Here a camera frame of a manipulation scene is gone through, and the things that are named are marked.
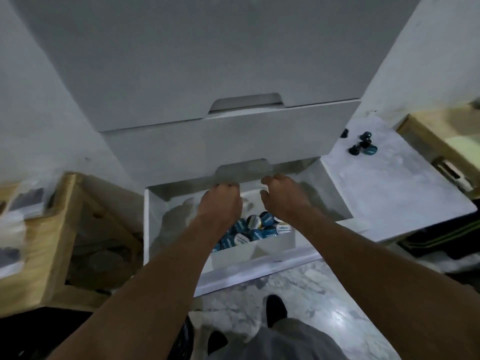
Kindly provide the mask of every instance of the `person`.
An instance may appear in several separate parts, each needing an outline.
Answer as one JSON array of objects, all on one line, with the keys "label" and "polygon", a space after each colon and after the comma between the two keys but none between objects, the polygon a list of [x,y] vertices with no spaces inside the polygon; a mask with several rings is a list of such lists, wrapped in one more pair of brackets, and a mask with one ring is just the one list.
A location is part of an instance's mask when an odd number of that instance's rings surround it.
[{"label": "person", "polygon": [[[265,208],[312,243],[403,360],[480,359],[480,296],[473,289],[334,223],[289,177],[266,176],[262,183],[268,186],[268,192],[261,191]],[[241,211],[238,184],[220,184],[205,193],[181,237],[141,268],[49,359],[165,359],[208,256]],[[285,318],[279,297],[267,302],[274,308],[269,328],[242,346],[223,341],[209,356],[346,359],[328,335]],[[215,334],[218,345],[223,338]]]}]

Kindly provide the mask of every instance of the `tiled floor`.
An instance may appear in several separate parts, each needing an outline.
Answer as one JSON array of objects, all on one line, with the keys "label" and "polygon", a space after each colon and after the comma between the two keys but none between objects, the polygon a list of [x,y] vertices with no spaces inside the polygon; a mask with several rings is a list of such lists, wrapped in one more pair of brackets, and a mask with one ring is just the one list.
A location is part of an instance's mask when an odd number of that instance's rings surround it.
[{"label": "tiled floor", "polygon": [[323,260],[196,298],[189,313],[196,328],[192,359],[207,356],[213,329],[229,339],[255,336],[266,326],[265,301],[272,293],[283,299],[289,317],[330,335],[349,359],[400,359]]}]

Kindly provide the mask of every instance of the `hand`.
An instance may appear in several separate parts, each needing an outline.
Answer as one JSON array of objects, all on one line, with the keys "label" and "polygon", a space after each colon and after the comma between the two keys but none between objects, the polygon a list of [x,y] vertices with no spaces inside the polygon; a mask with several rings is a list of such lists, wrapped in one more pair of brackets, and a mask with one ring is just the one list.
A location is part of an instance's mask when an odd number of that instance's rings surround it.
[{"label": "hand", "polygon": [[203,195],[197,217],[212,222],[223,234],[240,219],[242,206],[238,183],[222,183]]},{"label": "hand", "polygon": [[312,206],[302,188],[290,177],[279,173],[273,177],[267,175],[261,183],[268,186],[268,192],[260,191],[265,209],[280,220],[291,223],[296,212]]}]

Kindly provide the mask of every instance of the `gray pants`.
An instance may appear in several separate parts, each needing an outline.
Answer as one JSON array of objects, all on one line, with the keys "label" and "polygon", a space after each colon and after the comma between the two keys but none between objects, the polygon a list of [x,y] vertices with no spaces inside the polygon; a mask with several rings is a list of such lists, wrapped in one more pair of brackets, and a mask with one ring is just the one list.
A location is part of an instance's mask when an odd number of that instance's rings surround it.
[{"label": "gray pants", "polygon": [[233,340],[208,357],[208,360],[243,359],[348,360],[329,335],[294,318],[280,320],[271,329],[261,327],[247,344]]}]

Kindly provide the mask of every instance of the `plastic bag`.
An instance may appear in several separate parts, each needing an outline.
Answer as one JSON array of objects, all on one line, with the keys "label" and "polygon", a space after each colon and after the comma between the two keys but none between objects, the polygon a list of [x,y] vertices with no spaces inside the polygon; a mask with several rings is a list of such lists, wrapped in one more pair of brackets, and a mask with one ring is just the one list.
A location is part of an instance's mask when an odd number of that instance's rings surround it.
[{"label": "plastic bag", "polygon": [[18,212],[0,217],[0,279],[23,268],[26,231],[23,216]]},{"label": "plastic bag", "polygon": [[62,175],[63,171],[56,170],[21,181],[4,215],[15,212],[24,219],[44,216]]}]

